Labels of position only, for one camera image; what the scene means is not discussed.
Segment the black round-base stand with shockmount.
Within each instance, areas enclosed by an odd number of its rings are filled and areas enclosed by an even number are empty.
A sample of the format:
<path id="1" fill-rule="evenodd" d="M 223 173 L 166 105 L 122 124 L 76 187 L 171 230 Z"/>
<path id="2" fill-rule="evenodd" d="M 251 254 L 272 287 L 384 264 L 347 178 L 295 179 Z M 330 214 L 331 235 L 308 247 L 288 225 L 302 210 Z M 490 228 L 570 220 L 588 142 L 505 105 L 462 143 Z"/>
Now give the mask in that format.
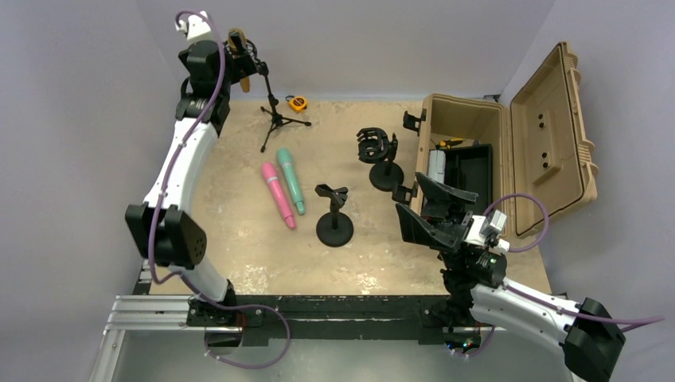
<path id="1" fill-rule="evenodd" d="M 372 165 L 369 180 L 380 191 L 393 191 L 404 182 L 404 172 L 394 162 L 398 150 L 395 134 L 389 138 L 379 127 L 366 127 L 357 132 L 358 159 Z"/>

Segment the pink microphone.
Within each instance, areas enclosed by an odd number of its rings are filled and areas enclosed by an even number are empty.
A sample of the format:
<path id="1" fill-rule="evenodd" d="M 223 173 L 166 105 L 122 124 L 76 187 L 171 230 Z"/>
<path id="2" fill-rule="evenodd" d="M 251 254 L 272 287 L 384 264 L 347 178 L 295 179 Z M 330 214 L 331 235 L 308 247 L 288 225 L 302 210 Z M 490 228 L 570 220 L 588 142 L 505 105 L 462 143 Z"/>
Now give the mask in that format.
<path id="1" fill-rule="evenodd" d="M 264 162 L 261 166 L 261 172 L 263 179 L 265 180 L 266 185 L 275 202 L 276 208 L 279 211 L 279 215 L 281 216 L 285 225 L 291 230 L 296 229 L 297 224 L 295 221 L 295 217 L 293 212 L 291 211 L 291 206 L 280 184 L 279 176 L 275 169 L 275 166 L 271 162 Z"/>

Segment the gold microphone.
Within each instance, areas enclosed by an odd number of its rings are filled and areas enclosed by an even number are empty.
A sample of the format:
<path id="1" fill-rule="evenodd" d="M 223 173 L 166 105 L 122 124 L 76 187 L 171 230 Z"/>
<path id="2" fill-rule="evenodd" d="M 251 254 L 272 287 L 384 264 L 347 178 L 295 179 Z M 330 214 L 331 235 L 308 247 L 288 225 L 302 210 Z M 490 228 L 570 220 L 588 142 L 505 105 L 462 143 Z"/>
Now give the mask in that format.
<path id="1" fill-rule="evenodd" d="M 248 40 L 242 29 L 231 28 L 228 31 L 228 46 L 239 70 L 240 87 L 244 93 L 249 93 L 251 85 L 248 74 L 245 71 L 248 65 Z"/>

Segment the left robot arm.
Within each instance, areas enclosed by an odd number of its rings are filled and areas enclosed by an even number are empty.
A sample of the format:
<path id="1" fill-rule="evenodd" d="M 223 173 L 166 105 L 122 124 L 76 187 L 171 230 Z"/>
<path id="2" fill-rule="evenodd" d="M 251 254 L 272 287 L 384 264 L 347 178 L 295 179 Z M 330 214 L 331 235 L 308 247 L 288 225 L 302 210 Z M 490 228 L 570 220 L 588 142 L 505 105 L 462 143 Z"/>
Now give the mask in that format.
<path id="1" fill-rule="evenodd" d="M 233 285 L 207 258 L 205 231 L 191 217 L 198 178 L 230 112 L 230 87 L 245 84 L 259 68 L 252 41 L 233 37 L 224 55 L 219 52 L 216 43 L 202 41 L 179 53 L 189 75 L 181 84 L 170 149 L 143 202 L 127 206 L 125 221 L 152 280 L 177 277 L 194 293 L 188 326 L 242 329 L 246 318 Z"/>

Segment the black tripod microphone stand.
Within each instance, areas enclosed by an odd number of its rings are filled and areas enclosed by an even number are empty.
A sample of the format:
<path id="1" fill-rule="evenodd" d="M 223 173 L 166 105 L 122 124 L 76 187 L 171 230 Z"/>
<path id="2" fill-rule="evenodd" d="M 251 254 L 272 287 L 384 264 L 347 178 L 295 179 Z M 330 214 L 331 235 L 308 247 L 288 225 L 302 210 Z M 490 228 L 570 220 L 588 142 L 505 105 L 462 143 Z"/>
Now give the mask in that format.
<path id="1" fill-rule="evenodd" d="M 271 136 L 271 133 L 274 131 L 279 130 L 281 127 L 284 127 L 290 123 L 299 123 L 302 124 L 306 127 L 311 127 L 312 122 L 310 121 L 305 121 L 305 120 L 299 120 L 299 119 L 292 119 L 289 117 L 286 117 L 279 113 L 277 111 L 277 106 L 279 105 L 279 100 L 275 97 L 271 90 L 271 84 L 269 80 L 269 67 L 267 66 L 267 63 L 260 58 L 258 58 L 258 75 L 261 75 L 264 78 L 265 81 L 265 86 L 267 89 L 267 101 L 269 104 L 269 107 L 266 108 L 265 106 L 261 106 L 260 110 L 264 113 L 267 113 L 271 117 L 271 125 L 267 131 L 266 138 L 264 139 L 263 144 L 260 147 L 260 152 L 264 153 L 267 149 L 267 142 Z"/>

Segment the mint green microphone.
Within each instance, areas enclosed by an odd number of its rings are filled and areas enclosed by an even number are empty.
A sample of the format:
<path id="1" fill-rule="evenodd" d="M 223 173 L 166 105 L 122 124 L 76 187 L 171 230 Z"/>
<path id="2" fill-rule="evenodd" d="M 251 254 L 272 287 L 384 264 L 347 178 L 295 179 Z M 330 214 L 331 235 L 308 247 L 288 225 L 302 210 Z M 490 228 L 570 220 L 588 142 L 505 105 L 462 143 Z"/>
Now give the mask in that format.
<path id="1" fill-rule="evenodd" d="M 296 207 L 298 214 L 303 216 L 306 213 L 306 206 L 291 152 L 283 147 L 277 150 L 276 157 L 277 162 L 282 168 L 292 203 Z"/>

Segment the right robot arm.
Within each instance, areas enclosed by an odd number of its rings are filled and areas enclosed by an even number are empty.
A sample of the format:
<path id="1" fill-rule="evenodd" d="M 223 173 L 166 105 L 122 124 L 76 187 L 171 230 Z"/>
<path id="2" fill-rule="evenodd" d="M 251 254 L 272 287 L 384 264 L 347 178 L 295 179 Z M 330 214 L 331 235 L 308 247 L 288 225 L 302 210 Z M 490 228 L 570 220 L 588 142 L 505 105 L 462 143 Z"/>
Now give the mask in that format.
<path id="1" fill-rule="evenodd" d="M 605 306 L 554 297 L 509 279 L 510 244 L 502 235 L 508 217 L 490 206 L 483 215 L 467 207 L 473 192 L 416 173 L 426 201 L 421 212 L 396 204 L 403 241 L 437 251 L 450 297 L 449 318 L 501 327 L 561 357 L 570 381 L 608 381 L 626 337 Z"/>

